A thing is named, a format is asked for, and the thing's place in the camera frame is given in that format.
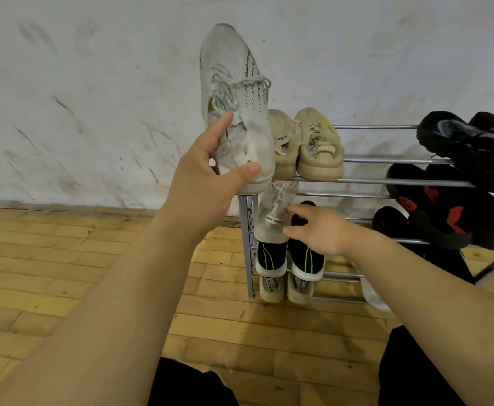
wooden floor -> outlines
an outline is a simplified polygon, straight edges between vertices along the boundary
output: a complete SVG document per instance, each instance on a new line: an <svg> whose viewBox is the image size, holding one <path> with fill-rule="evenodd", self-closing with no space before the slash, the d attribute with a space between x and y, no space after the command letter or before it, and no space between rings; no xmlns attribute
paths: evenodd
<svg viewBox="0 0 494 406"><path fill-rule="evenodd" d="M147 220L0 209L0 382L95 286ZM164 355L218 370L242 405L374 405L392 314L366 305L247 298L241 231L198 246ZM494 252L464 250L473 272ZM330 271L352 271L339 257ZM494 292L494 279L484 286ZM320 282L319 294L358 296Z"/></svg>

baseboard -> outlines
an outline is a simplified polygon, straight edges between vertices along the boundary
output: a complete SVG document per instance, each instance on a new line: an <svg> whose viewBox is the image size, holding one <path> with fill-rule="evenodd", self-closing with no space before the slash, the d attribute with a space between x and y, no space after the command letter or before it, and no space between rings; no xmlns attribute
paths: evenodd
<svg viewBox="0 0 494 406"><path fill-rule="evenodd" d="M150 220L157 213L156 209L140 208L121 208L121 207L103 207L103 206L86 206L70 204L40 204L37 202L7 201L0 200L0 208L4 209L23 209L27 211L48 211L63 212L81 216L99 217L99 218L122 218L136 220ZM239 228L239 217L227 215L221 226Z"/></svg>

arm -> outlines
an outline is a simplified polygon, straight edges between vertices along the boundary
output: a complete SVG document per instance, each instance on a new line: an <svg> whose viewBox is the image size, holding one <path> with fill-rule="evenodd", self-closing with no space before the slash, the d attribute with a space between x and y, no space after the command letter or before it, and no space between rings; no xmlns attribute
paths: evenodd
<svg viewBox="0 0 494 406"><path fill-rule="evenodd" d="M494 294L331 209L289 209L309 223L286 235L354 262L465 403L494 404Z"/></svg>
<svg viewBox="0 0 494 406"><path fill-rule="evenodd" d="M102 282L4 383L0 406L147 405L192 253L260 171L217 176L208 164L223 116L182 157L153 221Z"/></svg>

shoe rack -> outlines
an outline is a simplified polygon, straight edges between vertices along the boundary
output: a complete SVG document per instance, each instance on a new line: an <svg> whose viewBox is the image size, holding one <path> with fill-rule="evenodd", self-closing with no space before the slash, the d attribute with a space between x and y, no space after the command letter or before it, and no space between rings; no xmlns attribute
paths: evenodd
<svg viewBox="0 0 494 406"><path fill-rule="evenodd" d="M344 130L416 130L417 125L334 125L335 129ZM432 158L429 160L415 160L415 159L401 159L392 157L367 157L367 156L356 156L356 157L346 157L345 162L350 163L405 163L405 164L452 164L451 160ZM319 182L310 181L300 176L293 178L294 181L305 181L305 182ZM473 187L472 184L465 181L438 181L438 180L407 180L407 179L390 179L390 178L341 178L336 181L339 184L366 184L366 185L432 185L440 187L462 187L468 188ZM351 198L378 198L378 199L391 199L389 195L379 195L379 194L355 194L349 192L321 192L321 191L299 191L298 195L305 197L351 197ZM241 219L242 235L243 235L243 253L245 255L245 270L247 274L247 293L250 298L254 298L258 291L255 290L253 284L253 275L256 274L255 270L255 259L256 259L256 249L258 241L255 239L254 235L254 225L256 220L256 211L258 207L258 196L253 195L251 197L238 196L239 198L239 216ZM357 224L370 224L372 218L347 218ZM396 239L396 242L400 244L420 244L427 245L428 242L422 239ZM288 259L289 266L287 271L290 272L290 259ZM484 281L490 275L494 275L494 262L486 266L482 271L480 271L475 277L475 283L479 284ZM324 272L324 277L322 280L333 281L333 282L348 282L348 283L360 283L360 278L362 274L346 273L346 272ZM338 297L329 296L313 296L314 300L326 300L334 302L345 302L345 303L357 303L366 304L363 299L346 299Z"/></svg>

hand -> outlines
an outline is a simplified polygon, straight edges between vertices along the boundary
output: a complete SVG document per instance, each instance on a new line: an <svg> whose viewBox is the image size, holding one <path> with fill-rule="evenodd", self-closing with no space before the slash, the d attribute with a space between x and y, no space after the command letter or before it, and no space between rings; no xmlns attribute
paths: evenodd
<svg viewBox="0 0 494 406"><path fill-rule="evenodd" d="M179 160L166 202L156 220L166 221L167 230L178 229L201 242L224 218L234 195L260 172L260 164L249 162L224 175L209 165L219 138L232 122L233 113L223 115L192 144Z"/></svg>
<svg viewBox="0 0 494 406"><path fill-rule="evenodd" d="M322 255L348 255L350 245L358 239L361 226L348 222L330 208L298 204L289 205L288 211L308 220L304 226L289 226L283 234L298 239Z"/></svg>

